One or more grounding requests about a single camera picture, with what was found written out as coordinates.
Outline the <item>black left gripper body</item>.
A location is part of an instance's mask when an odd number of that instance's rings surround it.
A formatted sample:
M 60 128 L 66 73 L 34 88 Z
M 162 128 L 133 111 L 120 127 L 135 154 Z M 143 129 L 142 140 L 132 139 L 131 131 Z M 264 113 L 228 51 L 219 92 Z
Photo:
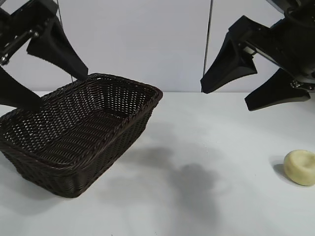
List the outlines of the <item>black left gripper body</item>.
M 29 39 L 40 37 L 56 17 L 58 9 L 53 0 L 29 0 L 12 14 L 1 9 L 0 64 L 8 64 Z

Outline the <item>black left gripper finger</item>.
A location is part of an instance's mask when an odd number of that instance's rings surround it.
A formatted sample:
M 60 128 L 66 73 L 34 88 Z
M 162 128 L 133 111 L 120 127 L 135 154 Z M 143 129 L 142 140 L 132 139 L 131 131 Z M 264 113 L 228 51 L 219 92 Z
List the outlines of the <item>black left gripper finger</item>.
M 58 17 L 50 19 L 44 31 L 30 40 L 27 53 L 54 64 L 77 80 L 88 77 L 88 68 L 71 46 Z
M 1 67 L 0 104 L 19 109 L 37 110 L 41 107 L 41 97 L 17 82 Z

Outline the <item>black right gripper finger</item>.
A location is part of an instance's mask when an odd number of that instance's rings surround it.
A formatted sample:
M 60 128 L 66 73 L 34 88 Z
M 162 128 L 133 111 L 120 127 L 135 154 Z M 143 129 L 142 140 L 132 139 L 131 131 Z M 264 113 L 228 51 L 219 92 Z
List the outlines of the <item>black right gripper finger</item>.
M 212 93 L 236 79 L 253 74 L 257 74 L 253 56 L 227 36 L 213 64 L 200 80 L 201 91 Z
M 310 84 L 294 80 L 286 71 L 278 69 L 264 84 L 251 92 L 245 102 L 249 111 L 310 99 Z

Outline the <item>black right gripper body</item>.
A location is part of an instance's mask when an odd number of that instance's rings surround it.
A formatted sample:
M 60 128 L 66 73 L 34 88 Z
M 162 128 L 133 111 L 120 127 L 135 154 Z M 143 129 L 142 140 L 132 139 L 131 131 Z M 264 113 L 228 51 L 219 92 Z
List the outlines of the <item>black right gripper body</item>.
M 267 58 L 289 76 L 296 88 L 315 88 L 315 6 L 286 4 L 283 18 L 267 27 L 242 16 L 229 27 L 243 51 L 251 49 Z

